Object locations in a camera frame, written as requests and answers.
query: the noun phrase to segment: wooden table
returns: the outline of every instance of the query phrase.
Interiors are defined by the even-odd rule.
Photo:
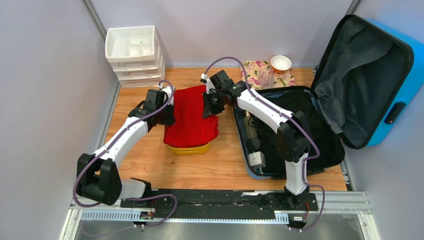
[[[212,76],[222,68],[212,68]],[[204,68],[167,68],[166,79],[177,89],[200,85]],[[239,68],[224,68],[237,82]],[[295,68],[297,85],[310,86],[314,76],[310,68]],[[122,126],[128,113],[146,98],[151,87],[121,88],[107,134],[109,140]],[[222,189],[222,190],[283,190],[285,180],[255,180],[246,170],[233,109],[217,115],[219,136],[211,142],[205,154],[175,155],[163,143],[164,126],[157,125],[138,141],[121,166],[121,179],[138,178],[151,183],[153,188]],[[320,184],[329,191],[346,191],[340,166],[308,176],[311,184]]]

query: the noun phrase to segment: yellow plastic bin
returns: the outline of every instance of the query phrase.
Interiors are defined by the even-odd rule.
[[[172,147],[168,145],[169,149],[174,154],[177,155],[183,155],[183,154],[204,154],[211,148],[211,142],[206,143],[202,146],[195,146],[195,147]]]

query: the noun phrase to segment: bowl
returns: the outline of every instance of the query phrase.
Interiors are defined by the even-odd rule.
[[[292,67],[292,61],[286,56],[277,55],[271,58],[271,66],[276,73],[283,73]]]

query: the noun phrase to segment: red towel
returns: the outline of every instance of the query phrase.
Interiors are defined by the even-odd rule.
[[[174,148],[205,145],[218,134],[218,117],[202,118],[205,85],[179,89],[173,95],[175,123],[165,126],[163,143]]]

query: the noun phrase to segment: floral placemat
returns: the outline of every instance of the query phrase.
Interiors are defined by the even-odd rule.
[[[271,89],[296,85],[295,77],[293,76],[293,70],[291,68],[284,73],[274,72],[272,81],[273,83],[271,82],[270,84],[264,84],[260,81],[259,74],[264,72],[268,73],[270,71],[271,64],[269,61],[243,61],[242,63],[246,69],[247,81],[254,89]],[[241,80],[245,81],[245,75],[241,67],[240,75]]]

